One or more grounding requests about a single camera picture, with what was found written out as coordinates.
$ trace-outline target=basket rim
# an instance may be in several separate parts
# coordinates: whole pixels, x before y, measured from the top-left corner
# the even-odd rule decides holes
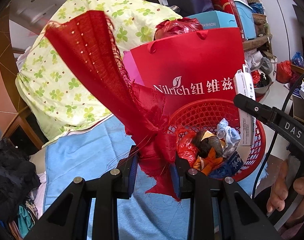
[[[175,116],[177,116],[181,111],[186,110],[188,107],[194,106],[196,104],[199,103],[206,103],[206,102],[211,102],[211,101],[217,101],[217,102],[226,102],[226,103],[230,103],[233,104],[233,101],[231,100],[227,100],[227,99],[220,99],[220,98],[208,98],[208,99],[201,99],[198,101],[194,101],[191,103],[188,103],[182,107],[180,107],[178,110],[176,110],[171,116],[170,116],[170,122],[169,122],[169,126],[171,126],[172,124],[172,120],[174,119]],[[252,165],[250,165],[246,170],[242,170],[240,173],[237,173],[236,175],[234,175],[232,178],[236,181],[239,182],[243,179],[245,179],[246,177],[248,177],[250,174],[252,174],[256,168],[260,165],[264,154],[265,154],[265,148],[266,148],[266,136],[265,136],[265,131],[263,128],[262,123],[259,120],[256,120],[256,128],[259,130],[260,132],[260,136],[261,136],[261,145],[260,145],[260,151],[257,153],[258,156],[257,158],[254,160],[254,163]]]

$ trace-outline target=silver bolt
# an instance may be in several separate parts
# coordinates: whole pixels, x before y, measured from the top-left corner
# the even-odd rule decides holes
[[[74,179],[73,179],[73,182],[75,183],[75,184],[79,184],[79,183],[81,183],[83,181],[83,178],[82,177],[75,177]]]
[[[112,175],[118,175],[118,174],[120,173],[120,170],[119,170],[119,169],[112,169],[112,170],[110,171],[110,173],[111,173]]]
[[[197,174],[197,170],[196,169],[189,169],[188,173],[191,175],[196,175]]]
[[[228,183],[228,184],[232,184],[234,179],[232,179],[231,177],[226,177],[225,179],[225,182]]]

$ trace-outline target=metal bowl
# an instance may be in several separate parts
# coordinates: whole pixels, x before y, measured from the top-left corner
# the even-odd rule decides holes
[[[254,92],[255,92],[255,96],[259,97],[262,95],[265,95],[265,93],[267,92],[267,90],[269,89],[270,85],[272,85],[272,80],[268,75],[265,75],[266,79],[269,81],[268,85],[266,85],[265,87],[261,87],[261,88],[254,88]]]

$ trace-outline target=wooden shelf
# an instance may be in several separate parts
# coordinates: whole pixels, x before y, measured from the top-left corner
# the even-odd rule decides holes
[[[244,52],[247,52],[247,51],[257,49],[257,48],[261,47],[262,45],[264,45],[265,43],[267,43],[269,41],[268,38],[271,39],[272,34],[265,35],[263,37],[258,37],[256,39],[243,42]]]

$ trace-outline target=blue box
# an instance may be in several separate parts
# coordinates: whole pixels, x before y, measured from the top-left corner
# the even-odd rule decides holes
[[[191,19],[198,19],[198,21],[202,24],[204,30],[214,28],[237,27],[235,16],[233,14],[225,12],[211,11],[194,14],[188,17]]]
[[[234,2],[237,7],[237,11],[239,12],[239,17],[241,18],[245,38],[247,40],[255,39],[256,32],[255,32],[252,8],[242,1],[234,0]]]

